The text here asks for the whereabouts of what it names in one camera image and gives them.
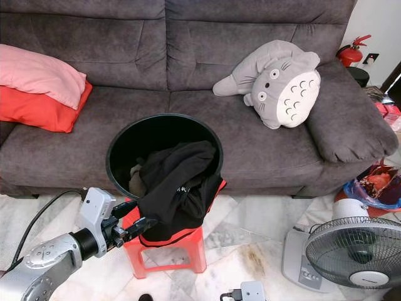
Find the wall switch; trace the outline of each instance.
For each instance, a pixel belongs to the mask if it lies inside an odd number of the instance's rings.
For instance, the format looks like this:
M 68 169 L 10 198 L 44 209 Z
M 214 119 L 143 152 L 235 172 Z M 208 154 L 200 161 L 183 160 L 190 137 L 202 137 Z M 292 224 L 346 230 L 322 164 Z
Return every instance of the wall switch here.
M 377 57 L 378 57 L 378 53 L 369 53 L 366 56 L 365 60 L 363 61 L 363 64 L 371 65 L 377 59 Z

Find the black trash bin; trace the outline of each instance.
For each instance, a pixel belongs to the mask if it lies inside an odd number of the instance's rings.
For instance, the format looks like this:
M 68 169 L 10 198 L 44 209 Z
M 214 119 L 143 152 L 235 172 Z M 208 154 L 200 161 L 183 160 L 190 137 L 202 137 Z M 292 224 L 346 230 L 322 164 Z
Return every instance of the black trash bin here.
M 154 151 L 176 146 L 180 142 L 207 140 L 215 148 L 215 157 L 206 173 L 220 174 L 223 151 L 217 135 L 203 122 L 181 114 L 160 114 L 145 117 L 125 127 L 114 138 L 107 152 L 106 170 L 116 188 L 130 199 L 130 170 L 137 158 L 146 159 Z

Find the sofa armrest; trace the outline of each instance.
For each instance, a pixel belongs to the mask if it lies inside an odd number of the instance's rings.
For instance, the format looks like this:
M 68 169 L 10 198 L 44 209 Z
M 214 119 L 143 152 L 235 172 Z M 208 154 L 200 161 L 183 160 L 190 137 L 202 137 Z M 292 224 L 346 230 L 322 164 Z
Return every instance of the sofa armrest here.
M 343 65 L 335 60 L 318 71 L 320 92 L 306 124 L 322 158 L 358 162 L 393 154 L 397 136 Z
M 0 121 L 0 147 L 6 141 L 8 135 L 15 128 L 17 123 L 8 122 L 8 121 Z

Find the electric fan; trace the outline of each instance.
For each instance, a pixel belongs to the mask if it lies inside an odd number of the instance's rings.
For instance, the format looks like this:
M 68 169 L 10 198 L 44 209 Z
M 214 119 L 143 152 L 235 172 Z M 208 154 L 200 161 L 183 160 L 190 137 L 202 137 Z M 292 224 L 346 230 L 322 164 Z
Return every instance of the electric fan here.
M 330 292 L 335 283 L 355 288 L 401 285 L 401 224 L 371 218 L 360 201 L 342 199 L 333 206 L 333 220 L 312 234 L 287 234 L 283 275 L 317 292 Z

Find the white wall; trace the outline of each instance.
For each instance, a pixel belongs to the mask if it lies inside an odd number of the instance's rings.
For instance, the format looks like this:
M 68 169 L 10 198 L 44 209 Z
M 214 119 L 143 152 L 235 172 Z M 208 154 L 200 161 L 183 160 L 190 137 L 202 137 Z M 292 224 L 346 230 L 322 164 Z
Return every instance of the white wall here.
M 356 67 L 369 73 L 369 85 L 381 86 L 401 61 L 401 0 L 358 0 L 341 46 L 367 34 L 372 37 L 363 42 Z M 362 64 L 368 53 L 380 54 L 372 66 Z

